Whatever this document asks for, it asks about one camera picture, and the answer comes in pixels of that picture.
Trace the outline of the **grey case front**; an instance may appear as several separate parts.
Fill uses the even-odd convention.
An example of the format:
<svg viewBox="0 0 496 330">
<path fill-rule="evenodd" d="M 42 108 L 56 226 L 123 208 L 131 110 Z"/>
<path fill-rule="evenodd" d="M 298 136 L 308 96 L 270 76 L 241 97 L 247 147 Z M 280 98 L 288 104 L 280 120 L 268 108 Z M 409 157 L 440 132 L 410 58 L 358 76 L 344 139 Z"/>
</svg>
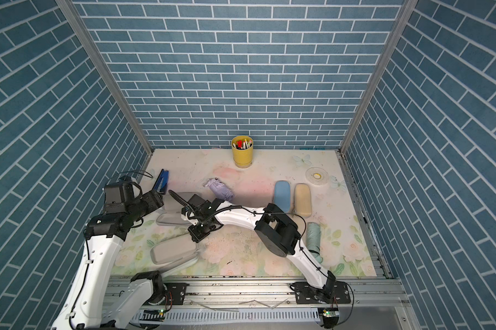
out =
<svg viewBox="0 0 496 330">
<path fill-rule="evenodd" d="M 198 261 L 198 245 L 190 234 L 158 243 L 150 251 L 152 262 L 162 277 L 194 265 Z"/>
</svg>

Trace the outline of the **beige zippered umbrella case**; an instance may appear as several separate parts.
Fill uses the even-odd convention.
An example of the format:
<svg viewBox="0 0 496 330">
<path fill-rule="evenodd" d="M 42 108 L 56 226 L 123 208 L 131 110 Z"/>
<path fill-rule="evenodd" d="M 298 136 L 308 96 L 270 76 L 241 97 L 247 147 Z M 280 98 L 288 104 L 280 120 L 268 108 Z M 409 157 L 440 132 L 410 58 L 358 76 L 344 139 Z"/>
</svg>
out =
<svg viewBox="0 0 496 330">
<path fill-rule="evenodd" d="M 312 197 L 309 185 L 297 184 L 295 186 L 294 211 L 303 218 L 308 218 L 312 215 Z"/>
</svg>

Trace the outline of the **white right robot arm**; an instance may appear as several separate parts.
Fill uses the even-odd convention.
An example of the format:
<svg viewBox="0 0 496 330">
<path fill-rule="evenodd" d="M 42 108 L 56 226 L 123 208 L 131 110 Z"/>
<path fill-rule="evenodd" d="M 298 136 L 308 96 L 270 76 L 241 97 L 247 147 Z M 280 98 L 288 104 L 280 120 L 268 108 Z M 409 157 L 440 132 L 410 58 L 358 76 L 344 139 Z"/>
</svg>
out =
<svg viewBox="0 0 496 330">
<path fill-rule="evenodd" d="M 201 242 L 224 226 L 252 230 L 267 250 L 288 259 L 303 274 L 314 299 L 325 303 L 334 299 L 335 275 L 313 257 L 302 240 L 298 225 L 275 204 L 248 208 L 223 199 L 210 202 L 193 195 L 186 200 L 173 190 L 168 193 L 182 205 L 181 216 L 191 223 L 188 232 L 193 242 Z"/>
</svg>

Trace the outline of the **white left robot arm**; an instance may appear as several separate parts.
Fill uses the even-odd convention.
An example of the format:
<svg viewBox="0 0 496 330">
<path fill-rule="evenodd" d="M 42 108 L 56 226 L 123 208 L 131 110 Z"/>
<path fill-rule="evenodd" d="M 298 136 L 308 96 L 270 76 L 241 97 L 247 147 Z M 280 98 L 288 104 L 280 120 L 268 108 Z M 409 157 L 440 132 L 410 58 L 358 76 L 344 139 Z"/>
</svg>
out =
<svg viewBox="0 0 496 330">
<path fill-rule="evenodd" d="M 166 300 L 161 273 L 141 272 L 108 309 L 103 308 L 111 270 L 128 233 L 164 204 L 161 193 L 143 192 L 130 177 L 108 184 L 104 194 L 102 214 L 84 229 L 82 259 L 53 329 L 125 329 L 143 305 Z"/>
</svg>

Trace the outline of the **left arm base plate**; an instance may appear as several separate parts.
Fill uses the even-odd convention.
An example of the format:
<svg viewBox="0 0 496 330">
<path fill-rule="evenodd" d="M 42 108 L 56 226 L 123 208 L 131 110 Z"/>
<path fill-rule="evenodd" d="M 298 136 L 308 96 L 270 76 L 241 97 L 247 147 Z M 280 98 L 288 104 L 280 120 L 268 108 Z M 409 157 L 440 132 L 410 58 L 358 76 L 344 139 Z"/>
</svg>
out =
<svg viewBox="0 0 496 330">
<path fill-rule="evenodd" d="M 153 294 L 153 297 L 147 300 L 144 306 L 182 306 L 184 304 L 187 283 L 167 283 L 161 289 L 160 294 Z"/>
</svg>

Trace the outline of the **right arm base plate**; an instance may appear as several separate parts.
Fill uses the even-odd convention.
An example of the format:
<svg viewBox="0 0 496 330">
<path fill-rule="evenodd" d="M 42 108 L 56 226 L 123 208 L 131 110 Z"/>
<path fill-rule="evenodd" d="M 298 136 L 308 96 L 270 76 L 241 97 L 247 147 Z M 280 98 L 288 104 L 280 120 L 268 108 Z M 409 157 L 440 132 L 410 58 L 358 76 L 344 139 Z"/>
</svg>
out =
<svg viewBox="0 0 496 330">
<path fill-rule="evenodd" d="M 350 304 L 352 302 L 351 291 L 348 284 L 335 281 L 332 289 L 317 289 L 307 282 L 295 282 L 289 285 L 294 292 L 298 305 L 309 304 Z"/>
</svg>

